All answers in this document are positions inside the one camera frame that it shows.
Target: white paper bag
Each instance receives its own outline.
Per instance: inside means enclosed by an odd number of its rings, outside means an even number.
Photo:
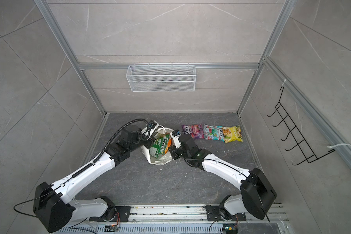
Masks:
[[[155,137],[157,137],[157,135],[159,134],[165,134],[165,133],[171,133],[173,132],[174,130],[173,129],[170,129],[170,128],[164,128],[164,127],[159,127],[156,131],[155,131]],[[145,158],[147,159],[147,161],[150,163],[150,164],[154,164],[154,165],[164,165],[168,162],[171,162],[173,161],[173,158],[170,156],[170,151],[168,151],[166,154],[164,154],[162,157],[159,157],[159,158],[155,158],[153,156],[150,156],[150,150],[147,149],[146,147],[144,146],[141,146],[141,149],[142,149],[142,152],[145,156]]]

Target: black mounting plate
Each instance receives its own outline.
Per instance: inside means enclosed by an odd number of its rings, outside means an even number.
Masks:
[[[223,219],[219,212],[219,206],[206,205],[206,211],[208,221],[221,221],[221,219]],[[246,215],[244,213],[238,213],[237,217],[238,221],[247,221]],[[237,221],[237,217],[234,215],[230,221]]]
[[[120,222],[128,222],[131,206],[116,206],[116,212],[120,214]],[[101,217],[91,217],[89,221],[106,222]],[[110,222],[117,222],[117,215]]]

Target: wire basket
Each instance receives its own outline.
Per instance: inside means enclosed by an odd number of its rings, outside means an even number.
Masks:
[[[126,78],[133,92],[195,91],[197,72],[189,65],[133,65]]]

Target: robotic arm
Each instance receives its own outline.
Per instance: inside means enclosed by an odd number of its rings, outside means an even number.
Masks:
[[[101,217],[106,221],[114,218],[115,204],[107,197],[82,201],[73,198],[97,177],[128,158],[131,151],[140,146],[150,148],[154,142],[152,135],[159,124],[145,121],[147,126],[141,130],[130,125],[132,122],[120,128],[103,151],[83,167],[51,185],[43,182],[36,188],[35,198],[38,199],[34,200],[33,212],[47,231],[55,232],[70,221],[87,217]],[[112,143],[119,132],[119,139]],[[172,132],[172,143],[169,151],[175,160],[182,158],[189,166],[214,173],[241,191],[240,195],[227,196],[221,202],[219,209],[223,218],[231,219],[244,212],[265,218],[277,194],[262,171],[257,168],[249,171],[225,162],[211,152],[199,149],[189,134],[181,134],[178,130]]]

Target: black wire hook rack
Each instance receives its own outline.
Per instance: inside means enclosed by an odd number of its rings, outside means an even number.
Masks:
[[[299,147],[300,151],[302,152],[302,154],[303,154],[303,156],[304,156],[305,159],[304,159],[303,161],[297,163],[297,164],[294,164],[294,163],[292,163],[292,164],[293,164],[294,166],[296,166],[296,165],[299,165],[299,164],[301,164],[301,163],[303,163],[303,162],[305,162],[305,161],[307,161],[308,163],[311,163],[311,162],[314,162],[314,161],[316,161],[316,160],[319,160],[320,158],[325,157],[325,156],[327,156],[328,154],[334,152],[335,150],[334,150],[334,149],[331,149],[331,150],[329,150],[326,154],[324,154],[323,156],[320,156],[320,157],[316,156],[316,154],[313,152],[313,149],[310,147],[309,143],[308,143],[307,140],[304,138],[302,132],[298,129],[298,127],[296,126],[295,122],[293,121],[293,119],[291,118],[291,116],[289,115],[289,113],[286,111],[285,107],[281,104],[281,97],[282,97],[283,89],[284,89],[284,87],[281,87],[281,88],[280,88],[281,96],[280,96],[280,99],[278,100],[278,102],[277,102],[277,104],[276,104],[276,106],[275,106],[275,107],[276,107],[276,110],[273,112],[273,114],[267,115],[267,116],[268,116],[268,117],[272,117],[276,112],[280,115],[280,117],[281,117],[281,119],[282,119],[281,122],[280,122],[279,124],[277,124],[276,126],[272,125],[273,127],[279,126],[282,122],[284,122],[284,123],[286,124],[286,127],[287,127],[288,130],[289,130],[289,133],[287,134],[286,138],[285,138],[284,140],[281,139],[281,141],[284,142],[285,140],[287,140],[287,138],[289,137],[290,134],[291,134],[291,136],[294,138],[294,140],[295,140],[295,142],[296,142],[296,145],[295,145],[294,147],[292,147],[291,149],[285,149],[285,150],[286,150],[286,151],[290,151],[290,150],[294,149],[295,147]],[[283,116],[281,115],[281,113],[279,112],[278,109],[279,109],[280,107],[285,111],[285,113],[286,113],[285,117],[283,117]],[[294,127],[293,127],[293,128],[291,128],[291,129],[289,128],[289,125],[288,125],[288,124],[286,123],[286,121],[285,121],[286,118],[289,118],[289,119],[292,121],[292,123],[294,124]],[[296,140],[296,138],[295,138],[295,136],[294,136],[294,134],[293,134],[293,130],[295,130],[295,129],[298,130],[298,132],[299,132],[300,135],[302,136],[302,137],[300,138],[300,141],[299,141],[299,142],[298,142],[298,140]],[[300,147],[300,143],[302,143],[302,142],[305,142],[306,145],[307,145],[307,146],[309,147],[309,149],[311,150],[311,152],[312,152],[312,155],[311,155],[311,156],[309,156],[309,157],[305,156],[303,149]]]

